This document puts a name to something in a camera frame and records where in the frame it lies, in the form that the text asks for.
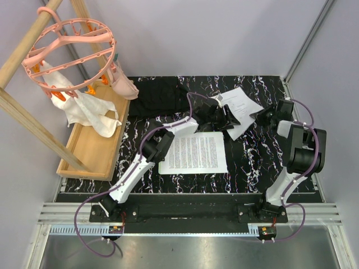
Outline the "white paper stack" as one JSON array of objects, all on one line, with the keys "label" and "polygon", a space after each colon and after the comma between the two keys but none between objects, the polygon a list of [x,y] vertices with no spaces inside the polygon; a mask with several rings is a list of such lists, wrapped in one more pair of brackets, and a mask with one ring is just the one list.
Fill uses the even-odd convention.
[{"label": "white paper stack", "polygon": [[229,129],[227,132],[232,140],[238,139],[255,121],[250,114],[258,112],[263,107],[251,100],[245,92],[237,87],[220,94],[223,97],[223,105],[228,105],[233,115],[241,122],[240,126]]}]

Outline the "green clipboard folder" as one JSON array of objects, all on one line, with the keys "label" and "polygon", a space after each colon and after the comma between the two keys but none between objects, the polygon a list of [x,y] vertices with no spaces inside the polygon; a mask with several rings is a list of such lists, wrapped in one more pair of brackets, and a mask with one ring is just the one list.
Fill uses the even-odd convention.
[{"label": "green clipboard folder", "polygon": [[161,175],[165,175],[169,173],[169,166],[166,162],[162,161],[158,165],[158,173]]}]

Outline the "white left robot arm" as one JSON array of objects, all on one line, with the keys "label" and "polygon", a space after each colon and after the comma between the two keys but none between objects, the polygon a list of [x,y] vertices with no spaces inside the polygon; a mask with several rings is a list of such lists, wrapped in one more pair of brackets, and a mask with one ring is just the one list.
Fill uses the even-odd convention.
[{"label": "white left robot arm", "polygon": [[165,159],[175,138],[194,134],[200,125],[210,124],[216,131],[226,131],[239,126],[227,104],[218,97],[205,98],[203,104],[190,107],[190,114],[172,123],[153,122],[141,140],[138,153],[119,181],[103,195],[98,202],[102,216],[110,222],[121,216],[120,204],[125,203],[137,182],[152,167]]}]

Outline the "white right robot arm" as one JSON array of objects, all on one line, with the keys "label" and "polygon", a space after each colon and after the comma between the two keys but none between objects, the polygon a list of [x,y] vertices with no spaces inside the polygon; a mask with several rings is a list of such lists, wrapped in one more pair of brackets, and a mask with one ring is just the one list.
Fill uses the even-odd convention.
[{"label": "white right robot arm", "polygon": [[[311,122],[292,119],[294,105],[304,107]],[[258,124],[268,126],[285,138],[283,169],[274,183],[246,212],[260,222],[274,220],[286,214],[288,198],[307,178],[322,171],[325,164],[326,131],[314,128],[314,116],[302,102],[285,98],[250,115]]]}]

